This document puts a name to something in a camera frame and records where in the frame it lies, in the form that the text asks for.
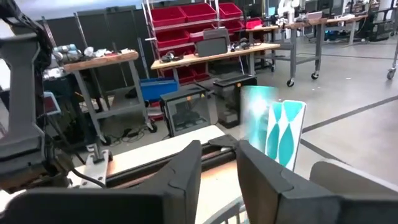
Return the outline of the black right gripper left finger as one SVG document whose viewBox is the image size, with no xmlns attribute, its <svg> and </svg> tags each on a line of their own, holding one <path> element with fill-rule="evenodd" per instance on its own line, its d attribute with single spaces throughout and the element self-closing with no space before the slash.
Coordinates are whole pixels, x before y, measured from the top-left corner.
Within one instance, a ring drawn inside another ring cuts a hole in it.
<svg viewBox="0 0 398 224">
<path fill-rule="evenodd" d="M 0 224 L 195 224 L 201 156 L 194 140 L 135 188 L 28 190 Z"/>
</svg>

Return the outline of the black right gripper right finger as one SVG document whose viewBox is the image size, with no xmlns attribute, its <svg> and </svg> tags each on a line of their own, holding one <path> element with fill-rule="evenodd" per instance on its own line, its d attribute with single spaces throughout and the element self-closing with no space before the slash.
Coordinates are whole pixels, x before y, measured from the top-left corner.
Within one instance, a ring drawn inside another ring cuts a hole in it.
<svg viewBox="0 0 398 224">
<path fill-rule="evenodd" d="M 398 197 L 332 192 L 252 147 L 236 145 L 250 224 L 398 224 Z"/>
</svg>

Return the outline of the blue plastic bin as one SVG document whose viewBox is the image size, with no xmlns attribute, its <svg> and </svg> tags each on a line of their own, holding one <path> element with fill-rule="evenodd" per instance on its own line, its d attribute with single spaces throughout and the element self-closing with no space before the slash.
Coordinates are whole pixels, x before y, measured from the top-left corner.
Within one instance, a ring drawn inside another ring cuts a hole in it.
<svg viewBox="0 0 398 224">
<path fill-rule="evenodd" d="M 161 95 L 178 90 L 173 78 L 149 78 L 140 80 L 140 88 L 144 101 L 157 101 Z"/>
</svg>

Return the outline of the wooden workbench grey legs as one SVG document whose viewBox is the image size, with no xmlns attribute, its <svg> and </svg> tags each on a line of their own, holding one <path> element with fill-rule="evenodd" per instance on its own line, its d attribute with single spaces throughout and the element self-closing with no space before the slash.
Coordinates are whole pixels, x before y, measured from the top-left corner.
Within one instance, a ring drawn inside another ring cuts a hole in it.
<svg viewBox="0 0 398 224">
<path fill-rule="evenodd" d="M 191 67 L 198 63 L 208 63 L 210 61 L 223 60 L 226 58 L 240 57 L 242 55 L 249 56 L 249 74 L 254 76 L 254 54 L 256 52 L 263 52 L 265 50 L 275 50 L 279 48 L 279 44 L 260 43 L 259 45 L 250 47 L 246 50 L 237 50 L 235 52 L 226 52 L 225 54 L 212 55 L 207 57 L 199 57 L 195 54 L 185 55 L 183 59 L 174 62 L 162 63 L 160 60 L 156 60 L 150 67 L 151 70 L 172 70 L 174 79 L 178 86 L 180 86 L 180 78 L 178 70 L 180 67 Z"/>
<path fill-rule="evenodd" d="M 157 126 L 154 122 L 149 118 L 147 114 L 147 109 L 145 106 L 144 97 L 141 90 L 141 80 L 138 76 L 134 61 L 138 59 L 139 54 L 135 50 L 130 50 L 128 53 L 114 54 L 103 57 L 96 57 L 91 60 L 85 60 L 82 62 L 69 63 L 63 66 L 63 69 L 67 73 L 74 74 L 81 94 L 83 95 L 83 99 L 86 103 L 86 107 L 88 108 L 88 112 L 90 114 L 90 118 L 92 120 L 93 126 L 95 128 L 97 136 L 104 143 L 107 142 L 106 136 L 103 134 L 99 120 L 108 118 L 111 116 L 122 115 L 126 113 L 132 113 L 133 111 L 140 110 L 142 112 L 142 116 L 145 120 L 145 125 L 148 130 L 152 133 L 157 131 Z M 96 112 L 94 109 L 93 103 L 91 101 L 90 94 L 86 87 L 85 82 L 83 81 L 83 77 L 81 75 L 82 70 L 93 69 L 108 65 L 114 65 L 127 62 L 129 65 L 129 69 L 131 71 L 132 79 L 134 82 L 134 87 L 136 89 L 137 98 L 132 101 L 121 99 L 121 93 L 127 88 L 120 88 L 116 90 L 116 95 L 114 96 L 114 101 L 112 107 L 107 111 Z"/>
</svg>

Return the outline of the small tablet red screen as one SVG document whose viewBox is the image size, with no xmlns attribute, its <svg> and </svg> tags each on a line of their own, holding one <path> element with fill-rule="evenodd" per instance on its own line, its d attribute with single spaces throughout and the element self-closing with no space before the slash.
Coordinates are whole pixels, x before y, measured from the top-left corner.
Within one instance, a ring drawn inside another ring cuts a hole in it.
<svg viewBox="0 0 398 224">
<path fill-rule="evenodd" d="M 50 91 L 44 92 L 44 106 L 45 113 L 49 116 L 62 112 L 54 94 Z"/>
</svg>

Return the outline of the grey hard case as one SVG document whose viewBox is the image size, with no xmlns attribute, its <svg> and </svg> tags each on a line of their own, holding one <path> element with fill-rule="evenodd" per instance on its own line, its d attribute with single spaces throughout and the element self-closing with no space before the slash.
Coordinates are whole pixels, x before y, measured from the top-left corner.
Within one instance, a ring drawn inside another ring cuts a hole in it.
<svg viewBox="0 0 398 224">
<path fill-rule="evenodd" d="M 230 44 L 229 33 L 226 28 L 206 29 L 203 40 L 195 43 L 195 53 L 199 57 L 209 57 L 228 52 Z"/>
</svg>

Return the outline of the shelf rack with red bins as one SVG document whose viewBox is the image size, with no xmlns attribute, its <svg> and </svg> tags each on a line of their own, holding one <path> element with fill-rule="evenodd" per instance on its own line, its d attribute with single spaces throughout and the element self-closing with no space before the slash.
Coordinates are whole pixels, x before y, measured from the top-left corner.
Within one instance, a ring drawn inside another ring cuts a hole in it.
<svg viewBox="0 0 398 224">
<path fill-rule="evenodd" d="M 141 0 L 156 60 L 194 54 L 205 31 L 225 31 L 228 43 L 244 36 L 250 19 L 264 15 L 261 0 Z"/>
</svg>

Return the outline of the grey cart leg caster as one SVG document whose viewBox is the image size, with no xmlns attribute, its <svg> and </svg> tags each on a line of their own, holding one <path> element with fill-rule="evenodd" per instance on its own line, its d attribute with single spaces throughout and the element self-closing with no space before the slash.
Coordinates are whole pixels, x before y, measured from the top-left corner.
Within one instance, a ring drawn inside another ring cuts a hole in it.
<svg viewBox="0 0 398 224">
<path fill-rule="evenodd" d="M 396 74 L 396 70 L 397 70 L 397 61 L 398 61 L 398 40 L 396 43 L 396 49 L 394 52 L 394 58 L 393 58 L 393 62 L 392 62 L 392 67 L 388 70 L 386 78 L 388 80 L 392 80 L 394 78 L 394 75 Z"/>
</svg>

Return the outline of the wooden workbench on casters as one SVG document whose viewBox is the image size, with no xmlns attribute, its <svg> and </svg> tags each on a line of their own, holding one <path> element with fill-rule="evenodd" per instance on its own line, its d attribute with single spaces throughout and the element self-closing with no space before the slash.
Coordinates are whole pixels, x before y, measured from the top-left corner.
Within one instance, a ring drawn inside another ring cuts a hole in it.
<svg viewBox="0 0 398 224">
<path fill-rule="evenodd" d="M 272 72 L 275 70 L 276 60 L 290 62 L 290 78 L 287 80 L 286 85 L 288 87 L 292 87 L 295 83 L 294 79 L 296 77 L 297 65 L 314 61 L 315 69 L 310 76 L 313 80 L 316 80 L 319 77 L 322 61 L 322 44 L 324 41 L 326 21 L 327 18 L 304 19 L 302 22 L 293 22 L 291 24 L 284 24 L 281 26 L 257 26 L 252 29 L 246 29 L 246 32 L 249 35 L 250 42 L 254 41 L 254 33 L 270 33 L 271 39 L 266 42 L 266 44 L 277 44 L 279 46 L 277 48 L 271 49 L 271 52 L 269 54 L 264 53 L 263 55 L 260 55 L 259 58 L 272 60 Z M 304 28 L 306 27 L 315 27 L 316 30 L 315 55 L 311 57 L 301 57 L 297 54 L 297 33 L 298 30 L 304 30 Z M 290 39 L 288 40 L 288 42 L 284 40 L 275 40 L 275 33 L 277 30 L 290 31 Z"/>
</svg>

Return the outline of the silver frame bracket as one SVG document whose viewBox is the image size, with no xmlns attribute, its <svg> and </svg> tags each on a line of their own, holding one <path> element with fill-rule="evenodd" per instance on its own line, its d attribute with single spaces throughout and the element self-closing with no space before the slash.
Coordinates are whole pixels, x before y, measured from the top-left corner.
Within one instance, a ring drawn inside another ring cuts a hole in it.
<svg viewBox="0 0 398 224">
<path fill-rule="evenodd" d="M 81 188 L 106 188 L 106 174 L 113 155 L 108 149 L 100 149 L 97 144 L 87 145 L 89 152 L 83 175 Z"/>
</svg>

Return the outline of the black glass-front enclosure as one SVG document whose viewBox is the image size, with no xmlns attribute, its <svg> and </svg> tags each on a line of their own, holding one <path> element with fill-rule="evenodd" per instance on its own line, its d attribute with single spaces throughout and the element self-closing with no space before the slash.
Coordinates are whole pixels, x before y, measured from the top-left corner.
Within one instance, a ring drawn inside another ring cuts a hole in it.
<svg viewBox="0 0 398 224">
<path fill-rule="evenodd" d="M 240 124 L 241 89 L 247 85 L 257 85 L 257 78 L 240 75 L 213 82 L 218 123 L 226 129 Z"/>
<path fill-rule="evenodd" d="M 161 95 L 160 108 L 170 138 L 211 125 L 207 91 L 200 86 Z"/>
</svg>

